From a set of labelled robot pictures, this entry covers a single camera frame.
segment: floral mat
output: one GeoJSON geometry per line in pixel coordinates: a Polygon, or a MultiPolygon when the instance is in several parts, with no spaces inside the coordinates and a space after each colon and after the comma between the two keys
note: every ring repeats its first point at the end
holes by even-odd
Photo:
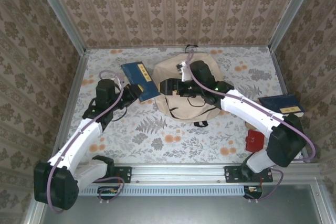
{"type": "MultiPolygon", "coordinates": [[[[267,47],[200,47],[208,52],[223,72],[223,80],[250,99],[281,94],[281,88],[267,47]]],[[[142,61],[149,74],[154,66],[184,52],[184,48],[138,48],[92,50],[84,74],[69,137],[77,128],[89,102],[96,96],[98,73],[109,69],[124,76],[121,64],[142,61]]],[[[116,111],[117,119],[124,111],[116,111]]],[[[129,106],[124,118],[110,123],[93,142],[82,162],[95,155],[114,158],[116,163],[241,163],[247,128],[239,117],[222,111],[197,128],[162,114],[151,99],[129,106]]]]}

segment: patterned wallpaper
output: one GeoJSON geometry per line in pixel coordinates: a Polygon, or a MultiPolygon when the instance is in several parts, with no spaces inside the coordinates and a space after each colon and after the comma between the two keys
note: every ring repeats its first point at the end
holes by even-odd
{"type": "Polygon", "coordinates": [[[304,0],[276,50],[289,92],[306,114],[324,181],[336,202],[336,0],[304,0]]]}
{"type": "Polygon", "coordinates": [[[267,45],[290,0],[61,0],[87,48],[267,45]]]}
{"type": "Polygon", "coordinates": [[[0,223],[24,218],[78,59],[47,0],[0,0],[0,223]]]}

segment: dark blue book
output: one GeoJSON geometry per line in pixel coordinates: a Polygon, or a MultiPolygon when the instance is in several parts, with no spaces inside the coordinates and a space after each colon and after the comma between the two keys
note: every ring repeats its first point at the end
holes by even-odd
{"type": "Polygon", "coordinates": [[[142,90],[139,97],[140,102],[160,95],[155,83],[141,61],[123,64],[121,65],[121,68],[131,84],[140,86],[140,89],[142,90]]]}
{"type": "Polygon", "coordinates": [[[277,113],[284,115],[294,113],[298,117],[302,117],[304,114],[303,107],[293,94],[260,97],[258,99],[262,106],[277,113]]]}

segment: beige bag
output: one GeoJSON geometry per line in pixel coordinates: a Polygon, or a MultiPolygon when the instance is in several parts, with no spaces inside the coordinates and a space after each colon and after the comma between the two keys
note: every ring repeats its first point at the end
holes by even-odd
{"type": "MultiPolygon", "coordinates": [[[[162,61],[155,66],[152,79],[157,87],[161,81],[166,79],[181,79],[182,76],[179,74],[176,65],[187,60],[187,55],[188,54],[177,55],[176,57],[162,61]]],[[[217,62],[209,54],[195,53],[191,62],[197,60],[202,60],[208,64],[216,81],[223,80],[223,76],[217,62]]],[[[201,96],[189,98],[188,101],[187,97],[161,94],[155,98],[155,101],[157,107],[162,113],[180,122],[204,122],[216,117],[220,113],[220,109],[214,107],[213,105],[205,104],[201,96]]]]}

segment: purple cable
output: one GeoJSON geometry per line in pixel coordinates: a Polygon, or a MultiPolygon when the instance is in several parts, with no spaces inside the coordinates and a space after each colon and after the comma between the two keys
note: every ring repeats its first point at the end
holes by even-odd
{"type": "MultiPolygon", "coordinates": [[[[193,58],[194,56],[194,50],[190,50],[190,52],[188,53],[188,56],[187,56],[187,61],[186,61],[186,64],[187,64],[187,67],[188,67],[188,70],[190,72],[190,75],[192,77],[192,79],[203,89],[205,89],[206,91],[209,91],[211,93],[214,93],[214,94],[219,94],[219,95],[222,95],[224,97],[231,97],[231,98],[234,98],[234,99],[237,99],[241,102],[245,102],[247,103],[248,105],[250,105],[251,107],[257,109],[258,111],[264,113],[265,115],[267,115],[268,117],[271,117],[272,114],[269,113],[268,111],[265,111],[263,109],[261,109],[260,107],[254,105],[253,103],[251,103],[250,101],[248,100],[245,100],[245,99],[242,99],[241,97],[237,97],[235,95],[232,95],[232,94],[226,94],[226,93],[222,93],[222,92],[217,92],[215,90],[212,90],[212,89],[209,89],[207,88],[206,86],[202,85],[196,78],[195,76],[193,75],[193,73],[191,72],[191,68],[190,68],[190,61],[191,59],[193,58]]],[[[292,125],[284,122],[283,120],[277,118],[277,117],[273,117],[274,120],[278,121],[279,123],[283,124],[284,126],[286,126],[287,128],[291,129],[292,131],[294,131],[295,133],[297,133],[298,135],[300,135],[304,140],[307,141],[307,143],[310,145],[311,149],[312,149],[312,153],[309,157],[306,157],[306,158],[299,158],[299,159],[294,159],[293,161],[309,161],[311,160],[312,158],[315,157],[315,154],[316,154],[316,150],[315,150],[315,146],[313,144],[313,142],[306,136],[304,135],[301,131],[299,131],[298,129],[296,129],[295,127],[293,127],[292,125]]]]}
{"type": "MultiPolygon", "coordinates": [[[[111,179],[119,179],[119,180],[121,180],[122,186],[121,186],[121,189],[116,193],[116,195],[112,199],[110,199],[109,201],[115,200],[122,193],[122,191],[124,190],[124,186],[125,186],[125,180],[122,177],[109,177],[109,178],[97,179],[95,181],[95,183],[96,183],[96,182],[102,182],[102,181],[107,181],[107,180],[111,180],[111,179]]],[[[101,198],[101,192],[102,191],[103,191],[103,189],[99,191],[99,195],[98,195],[99,199],[102,199],[101,198]]]]}
{"type": "MultiPolygon", "coordinates": [[[[112,72],[110,70],[103,70],[99,73],[99,78],[101,79],[101,74],[103,72],[112,72]]],[[[106,110],[104,110],[102,113],[100,113],[99,115],[97,115],[94,119],[92,119],[90,122],[88,122],[82,129],[81,131],[83,132],[87,127],[89,127],[93,122],[95,122],[97,119],[101,118],[103,115],[105,115],[106,113],[108,113],[111,109],[113,109],[113,107],[115,105],[117,105],[117,103],[120,101],[122,94],[124,92],[123,87],[120,87],[120,93],[118,98],[116,99],[116,101],[109,106],[106,110]]],[[[54,175],[54,172],[56,170],[56,167],[58,166],[58,164],[62,161],[62,158],[64,158],[65,154],[68,152],[68,150],[70,149],[70,147],[73,145],[73,143],[76,141],[76,139],[81,135],[80,132],[78,132],[75,137],[71,140],[71,142],[67,145],[67,147],[65,148],[65,150],[62,152],[61,156],[57,159],[57,161],[55,162],[55,164],[53,165],[49,177],[48,177],[48,181],[47,181],[47,202],[48,205],[50,207],[50,209],[52,210],[52,212],[54,212],[55,214],[60,214],[62,213],[64,210],[58,211],[54,208],[54,206],[52,205],[52,201],[51,201],[51,195],[50,195],[50,188],[51,188],[51,180],[52,180],[52,176],[54,175]]]]}
{"type": "Polygon", "coordinates": [[[276,186],[273,188],[273,190],[266,196],[263,196],[259,199],[255,199],[252,195],[245,193],[245,195],[247,195],[248,197],[250,197],[251,199],[254,199],[255,201],[260,201],[260,200],[264,200],[267,199],[269,196],[271,196],[276,189],[278,189],[279,185],[281,184],[282,180],[283,180],[283,172],[281,170],[278,169],[274,169],[274,168],[270,168],[271,170],[273,170],[274,172],[279,172],[281,174],[281,177],[279,179],[279,181],[277,182],[276,186]]]}

